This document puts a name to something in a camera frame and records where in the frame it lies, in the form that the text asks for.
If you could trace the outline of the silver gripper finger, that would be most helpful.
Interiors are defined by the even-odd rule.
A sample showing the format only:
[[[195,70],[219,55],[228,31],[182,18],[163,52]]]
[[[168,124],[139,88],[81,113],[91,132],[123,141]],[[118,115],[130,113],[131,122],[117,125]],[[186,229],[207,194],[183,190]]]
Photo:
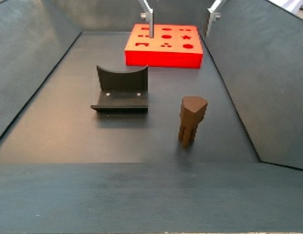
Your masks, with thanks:
[[[212,28],[214,22],[222,17],[220,9],[223,5],[226,4],[227,0],[215,0],[212,6],[208,8],[208,23],[207,23],[207,29],[206,29],[206,37],[210,36],[210,31]]]
[[[150,38],[154,38],[154,10],[148,4],[147,0],[138,0],[142,6],[143,12],[140,13],[140,18],[150,25]]]

